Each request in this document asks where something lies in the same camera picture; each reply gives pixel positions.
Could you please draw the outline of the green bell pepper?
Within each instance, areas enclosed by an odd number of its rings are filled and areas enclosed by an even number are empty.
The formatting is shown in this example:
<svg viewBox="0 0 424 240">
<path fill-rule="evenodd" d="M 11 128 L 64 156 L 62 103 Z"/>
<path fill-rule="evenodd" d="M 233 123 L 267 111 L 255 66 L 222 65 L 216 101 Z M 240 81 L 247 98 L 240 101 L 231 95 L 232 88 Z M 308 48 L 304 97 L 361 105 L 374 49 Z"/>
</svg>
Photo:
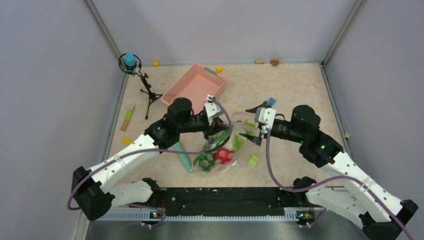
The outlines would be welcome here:
<svg viewBox="0 0 424 240">
<path fill-rule="evenodd" d="M 203 172 L 210 172 L 216 165 L 215 153 L 223 148 L 230 140 L 230 131 L 224 130 L 221 133 L 209 136 L 203 145 L 205 153 L 195 157 L 193 168 L 199 167 Z"/>
</svg>

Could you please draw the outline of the pink plastic basket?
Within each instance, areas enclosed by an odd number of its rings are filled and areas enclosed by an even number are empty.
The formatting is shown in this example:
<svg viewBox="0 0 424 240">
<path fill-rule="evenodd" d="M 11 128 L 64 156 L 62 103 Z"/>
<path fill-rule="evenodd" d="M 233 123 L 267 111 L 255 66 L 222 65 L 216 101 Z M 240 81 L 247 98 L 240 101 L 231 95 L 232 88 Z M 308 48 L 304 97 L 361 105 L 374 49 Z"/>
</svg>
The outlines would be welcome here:
<svg viewBox="0 0 424 240">
<path fill-rule="evenodd" d="M 203 109 L 207 96 L 218 99 L 224 92 L 226 83 L 225 76 L 196 63 L 161 96 L 161 101 L 169 106 L 177 98 L 189 99 L 194 113 L 198 114 Z"/>
</svg>

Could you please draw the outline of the clear pink zip bag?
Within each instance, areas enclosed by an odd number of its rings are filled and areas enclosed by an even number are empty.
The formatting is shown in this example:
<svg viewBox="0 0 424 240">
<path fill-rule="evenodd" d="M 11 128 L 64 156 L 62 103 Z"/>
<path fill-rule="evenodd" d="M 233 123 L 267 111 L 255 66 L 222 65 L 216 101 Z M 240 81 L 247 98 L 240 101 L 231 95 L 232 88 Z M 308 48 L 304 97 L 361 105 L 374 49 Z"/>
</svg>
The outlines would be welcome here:
<svg viewBox="0 0 424 240">
<path fill-rule="evenodd" d="M 238 120 L 241 120 L 241 121 L 247 120 L 251 123 L 256 123 L 257 130 L 256 130 L 255 136 L 257 136 L 258 132 L 259 132 L 258 123 L 255 122 L 255 115 L 253 113 L 242 112 L 242 111 L 233 113 L 232 116 L 231 116 L 232 132 L 229 132 L 230 139 L 226 143 L 226 145 L 224 146 L 224 148 L 232 150 L 232 151 L 234 151 L 232 149 L 232 143 L 231 143 L 232 142 L 231 137 L 232 137 L 232 133 L 233 133 L 233 122 L 238 121 Z M 228 162 L 226 164 L 220 164 L 220 163 L 215 162 L 215 166 L 212 168 L 211 171 L 202 171 L 199 167 L 193 168 L 193 161 L 194 161 L 193 160 L 192 161 L 192 172 L 197 174 L 197 175 L 203 175 L 203 176 L 213 176 L 213 175 L 218 175 L 218 174 L 227 172 L 227 171 L 231 170 L 232 168 L 238 166 L 239 163 L 242 161 L 243 157 L 246 157 L 248 155 L 248 153 L 250 153 L 250 152 L 255 152 L 257 148 L 258 147 L 255 144 L 253 144 L 252 142 L 250 142 L 249 140 L 246 139 L 246 143 L 244 144 L 244 146 L 240 150 L 234 151 L 235 156 L 233 157 L 233 159 L 230 162 Z"/>
</svg>

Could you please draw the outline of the green celery stalk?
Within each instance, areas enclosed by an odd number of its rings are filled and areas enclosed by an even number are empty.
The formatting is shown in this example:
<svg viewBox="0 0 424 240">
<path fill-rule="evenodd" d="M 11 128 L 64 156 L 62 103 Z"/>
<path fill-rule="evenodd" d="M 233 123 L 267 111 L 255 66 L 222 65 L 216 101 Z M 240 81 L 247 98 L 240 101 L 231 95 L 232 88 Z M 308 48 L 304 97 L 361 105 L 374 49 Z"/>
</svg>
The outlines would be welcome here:
<svg viewBox="0 0 424 240">
<path fill-rule="evenodd" d="M 240 134 L 255 136 L 257 132 L 257 124 L 248 120 L 236 120 L 233 123 L 231 146 L 232 150 L 239 151 L 246 143 L 246 138 Z"/>
</svg>

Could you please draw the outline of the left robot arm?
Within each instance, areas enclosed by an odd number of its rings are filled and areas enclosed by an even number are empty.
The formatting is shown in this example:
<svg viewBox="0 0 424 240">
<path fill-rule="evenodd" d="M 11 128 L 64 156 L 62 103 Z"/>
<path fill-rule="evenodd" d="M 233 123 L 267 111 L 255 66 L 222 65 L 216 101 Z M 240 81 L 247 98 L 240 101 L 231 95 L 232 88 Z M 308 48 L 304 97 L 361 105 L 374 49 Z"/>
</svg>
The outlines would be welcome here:
<svg viewBox="0 0 424 240">
<path fill-rule="evenodd" d="M 202 132 L 205 138 L 224 130 L 232 131 L 231 118 L 213 96 L 208 95 L 203 109 L 194 114 L 192 102 L 179 97 L 168 106 L 164 116 L 152 123 L 126 148 L 107 160 L 89 168 L 78 167 L 72 173 L 71 193 L 67 208 L 81 210 L 89 221 L 104 216 L 111 208 L 132 203 L 154 207 L 160 193 L 148 180 L 117 185 L 117 182 L 145 161 L 161 153 L 176 153 L 170 148 L 185 133 Z"/>
</svg>

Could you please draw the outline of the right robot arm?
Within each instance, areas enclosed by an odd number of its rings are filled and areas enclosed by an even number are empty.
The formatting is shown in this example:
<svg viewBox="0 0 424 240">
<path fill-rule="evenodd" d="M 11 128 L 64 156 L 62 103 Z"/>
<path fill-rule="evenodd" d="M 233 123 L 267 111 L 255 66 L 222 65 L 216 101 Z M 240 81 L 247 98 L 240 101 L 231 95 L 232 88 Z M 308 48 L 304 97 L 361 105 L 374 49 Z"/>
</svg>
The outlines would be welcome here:
<svg viewBox="0 0 424 240">
<path fill-rule="evenodd" d="M 260 145 L 263 139 L 278 138 L 299 143 L 300 154 L 310 163 L 337 180 L 348 191 L 341 194 L 303 177 L 287 191 L 299 206 L 309 203 L 326 208 L 344 217 L 362 230 L 370 240 L 395 240 L 407 233 L 406 225 L 418 210 L 410 200 L 402 200 L 381 187 L 366 174 L 331 136 L 320 130 L 321 118 L 306 104 L 296 106 L 286 120 L 265 101 L 249 109 L 258 124 L 258 136 L 247 139 Z"/>
</svg>

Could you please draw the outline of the green square block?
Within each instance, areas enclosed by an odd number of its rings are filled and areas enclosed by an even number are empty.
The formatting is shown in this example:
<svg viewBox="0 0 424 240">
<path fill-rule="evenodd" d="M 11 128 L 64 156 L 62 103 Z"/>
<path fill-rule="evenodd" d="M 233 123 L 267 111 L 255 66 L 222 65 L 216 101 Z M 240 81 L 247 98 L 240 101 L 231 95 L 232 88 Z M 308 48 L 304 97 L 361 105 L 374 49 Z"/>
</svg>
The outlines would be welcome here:
<svg viewBox="0 0 424 240">
<path fill-rule="evenodd" d="M 253 154 L 253 155 L 251 156 L 251 158 L 249 159 L 248 164 L 249 164 L 251 167 L 255 167 L 255 166 L 258 164 L 258 162 L 260 161 L 260 159 L 261 159 L 261 158 L 260 158 L 258 155 Z"/>
</svg>

